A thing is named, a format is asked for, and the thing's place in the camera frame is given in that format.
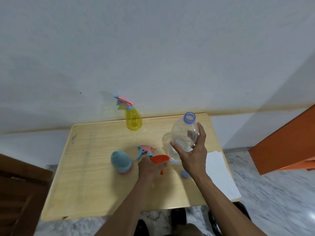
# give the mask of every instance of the table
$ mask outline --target table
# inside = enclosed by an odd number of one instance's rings
[[[144,118],[137,131],[125,120],[75,124],[72,126],[56,175],[42,212],[42,220],[61,220],[113,214],[138,179],[138,145],[157,148],[153,155],[167,154],[173,124],[182,115]],[[208,152],[222,148],[210,117],[196,114],[207,134]],[[126,175],[111,164],[113,151],[122,150],[133,160]],[[192,178],[181,177],[182,166],[171,165],[149,189],[143,211],[205,205]]]

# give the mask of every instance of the yellow spray bottle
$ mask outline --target yellow spray bottle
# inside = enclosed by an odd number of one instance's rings
[[[119,105],[121,103],[126,105],[126,125],[128,129],[133,131],[140,129],[140,127],[142,126],[142,119],[136,108],[132,106],[135,105],[135,103],[122,96],[115,95],[114,97],[117,99],[116,105]]]

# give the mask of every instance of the floor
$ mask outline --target floor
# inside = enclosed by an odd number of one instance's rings
[[[260,176],[248,151],[225,152],[235,183],[252,221],[267,235],[315,235],[315,170],[278,171]],[[186,208],[187,222],[206,235],[211,230],[207,206]],[[151,236],[171,232],[170,211],[141,213]],[[35,236],[94,235],[106,217],[39,222]]]

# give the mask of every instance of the white wall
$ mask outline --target white wall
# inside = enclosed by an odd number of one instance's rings
[[[304,110],[214,116],[211,121],[223,149],[250,147]],[[3,134],[0,149],[2,154],[45,168],[59,163],[68,135],[69,130]]]
[[[0,132],[315,102],[315,0],[1,0]]]

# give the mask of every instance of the sheet of paper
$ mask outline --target sheet of paper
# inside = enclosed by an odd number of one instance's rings
[[[206,172],[213,183],[225,194],[229,200],[241,198],[230,172],[226,168],[222,152],[208,152]]]

